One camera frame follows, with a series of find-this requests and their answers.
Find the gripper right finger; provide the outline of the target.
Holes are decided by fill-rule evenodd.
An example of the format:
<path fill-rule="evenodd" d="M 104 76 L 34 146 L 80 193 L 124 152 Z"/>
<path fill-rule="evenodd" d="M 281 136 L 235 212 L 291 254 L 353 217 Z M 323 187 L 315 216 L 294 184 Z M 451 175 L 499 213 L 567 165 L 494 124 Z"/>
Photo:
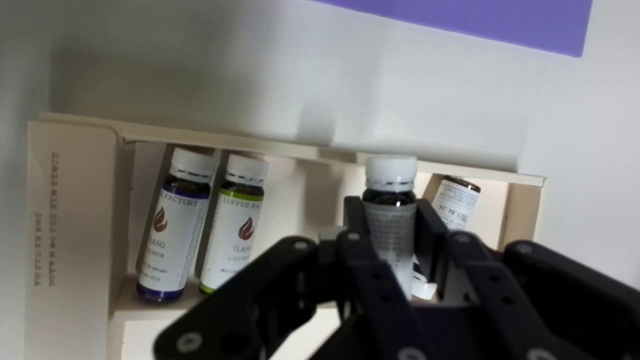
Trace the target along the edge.
<path fill-rule="evenodd" d="M 417 201 L 428 360 L 640 360 L 640 291 L 530 240 L 492 250 Z"/>

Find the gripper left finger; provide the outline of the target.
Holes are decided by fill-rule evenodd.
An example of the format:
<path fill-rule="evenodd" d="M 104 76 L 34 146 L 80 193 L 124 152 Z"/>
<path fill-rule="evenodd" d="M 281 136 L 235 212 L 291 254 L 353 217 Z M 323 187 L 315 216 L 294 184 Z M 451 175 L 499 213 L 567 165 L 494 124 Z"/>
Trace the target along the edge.
<path fill-rule="evenodd" d="M 327 302 L 340 324 L 309 360 L 432 360 L 416 312 L 370 242 L 362 200 L 346 197 L 344 210 L 335 239 L 282 238 L 165 328 L 154 360 L 269 360 Z"/>

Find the dark bottle with grey label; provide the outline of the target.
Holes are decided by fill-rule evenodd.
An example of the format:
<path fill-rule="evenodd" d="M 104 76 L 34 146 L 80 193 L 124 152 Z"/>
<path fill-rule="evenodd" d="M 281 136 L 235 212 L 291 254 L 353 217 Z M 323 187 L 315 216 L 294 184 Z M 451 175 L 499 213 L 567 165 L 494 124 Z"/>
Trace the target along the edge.
<path fill-rule="evenodd" d="M 418 159 L 409 155 L 371 155 L 365 164 L 361 199 L 377 255 L 391 266 L 406 299 L 412 298 Z"/>

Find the bottle with green band label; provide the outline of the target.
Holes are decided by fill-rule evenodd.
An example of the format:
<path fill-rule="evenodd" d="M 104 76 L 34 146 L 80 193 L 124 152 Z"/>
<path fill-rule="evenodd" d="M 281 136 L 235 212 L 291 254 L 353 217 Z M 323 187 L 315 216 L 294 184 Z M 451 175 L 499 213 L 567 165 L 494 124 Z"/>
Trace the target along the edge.
<path fill-rule="evenodd" d="M 212 294 L 249 264 L 265 199 L 269 164 L 231 153 L 219 185 L 199 292 Z"/>

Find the bottle with blue band label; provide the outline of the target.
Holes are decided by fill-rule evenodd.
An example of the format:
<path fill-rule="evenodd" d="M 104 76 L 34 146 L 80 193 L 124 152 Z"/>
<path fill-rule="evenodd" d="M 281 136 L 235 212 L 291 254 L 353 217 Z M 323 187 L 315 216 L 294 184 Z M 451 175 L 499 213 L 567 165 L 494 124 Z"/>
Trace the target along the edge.
<path fill-rule="evenodd" d="M 176 146 L 164 176 L 135 289 L 143 300 L 181 298 L 202 237 L 217 161 L 211 152 Z"/>

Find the dark bottle with white label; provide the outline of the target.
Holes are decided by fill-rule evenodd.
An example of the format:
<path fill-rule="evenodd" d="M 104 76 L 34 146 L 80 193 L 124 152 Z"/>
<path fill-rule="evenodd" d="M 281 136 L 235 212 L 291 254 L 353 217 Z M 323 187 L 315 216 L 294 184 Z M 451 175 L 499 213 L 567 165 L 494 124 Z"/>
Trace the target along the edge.
<path fill-rule="evenodd" d="M 429 180 L 422 198 L 434 206 L 446 227 L 456 231 L 466 228 L 481 191 L 478 185 L 463 178 L 436 174 Z M 412 280 L 414 300 L 429 301 L 434 298 L 436 285 L 428 281 L 416 256 L 413 256 Z"/>

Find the cream cardboard tray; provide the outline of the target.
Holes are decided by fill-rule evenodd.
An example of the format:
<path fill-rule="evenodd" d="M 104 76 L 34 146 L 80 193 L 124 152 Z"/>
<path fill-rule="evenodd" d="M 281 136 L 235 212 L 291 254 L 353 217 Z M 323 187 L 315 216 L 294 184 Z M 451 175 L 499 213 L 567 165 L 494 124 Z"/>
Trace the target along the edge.
<path fill-rule="evenodd" d="M 158 333 L 202 299 L 211 200 L 185 294 L 154 305 L 135 292 L 155 197 L 175 146 L 269 163 L 251 258 L 279 239 L 317 239 L 343 221 L 343 198 L 365 190 L 366 152 L 127 121 L 42 113 L 27 135 L 24 360 L 153 360 Z"/>

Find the purple placemat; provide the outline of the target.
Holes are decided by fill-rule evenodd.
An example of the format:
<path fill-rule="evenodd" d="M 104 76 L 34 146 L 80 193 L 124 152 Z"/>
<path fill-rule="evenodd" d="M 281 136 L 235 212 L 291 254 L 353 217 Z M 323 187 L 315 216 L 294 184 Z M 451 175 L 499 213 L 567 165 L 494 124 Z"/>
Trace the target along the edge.
<path fill-rule="evenodd" d="M 594 0 L 313 0 L 421 27 L 580 58 Z"/>

